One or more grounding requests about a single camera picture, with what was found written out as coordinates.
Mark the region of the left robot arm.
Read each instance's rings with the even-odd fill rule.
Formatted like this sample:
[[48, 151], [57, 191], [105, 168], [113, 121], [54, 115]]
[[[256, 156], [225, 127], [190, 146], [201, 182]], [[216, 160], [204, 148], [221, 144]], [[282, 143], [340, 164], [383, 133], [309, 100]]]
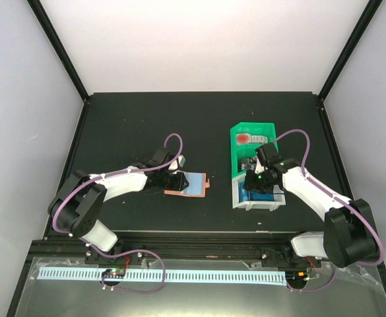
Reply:
[[48, 207], [52, 227], [58, 233], [78, 238], [100, 250], [109, 264], [123, 256], [117, 235], [99, 220], [105, 202], [133, 192], [151, 189], [181, 192], [189, 182], [179, 169], [185, 157], [160, 147], [151, 159], [123, 170], [104, 174], [72, 173]]

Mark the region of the pink card holder wallet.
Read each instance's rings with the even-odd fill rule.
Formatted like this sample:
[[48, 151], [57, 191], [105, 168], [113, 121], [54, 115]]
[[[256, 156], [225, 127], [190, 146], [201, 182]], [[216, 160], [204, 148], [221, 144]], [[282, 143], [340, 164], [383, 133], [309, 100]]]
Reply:
[[205, 197], [206, 189], [210, 187], [210, 180], [205, 173], [181, 172], [188, 186], [181, 190], [164, 190], [166, 195], [177, 195], [181, 197]]

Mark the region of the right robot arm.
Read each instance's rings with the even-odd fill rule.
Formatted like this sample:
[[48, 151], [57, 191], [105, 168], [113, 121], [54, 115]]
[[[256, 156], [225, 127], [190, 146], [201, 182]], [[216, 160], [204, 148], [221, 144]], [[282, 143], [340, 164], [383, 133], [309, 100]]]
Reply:
[[285, 264], [296, 266], [305, 257], [313, 257], [344, 268], [373, 256], [382, 258], [379, 236], [366, 219], [371, 212], [366, 201], [334, 192], [298, 160], [282, 158], [273, 143], [261, 145], [255, 152], [256, 166], [245, 174], [245, 189], [266, 194], [278, 187], [301, 199], [323, 221], [322, 231], [301, 233], [283, 247]]

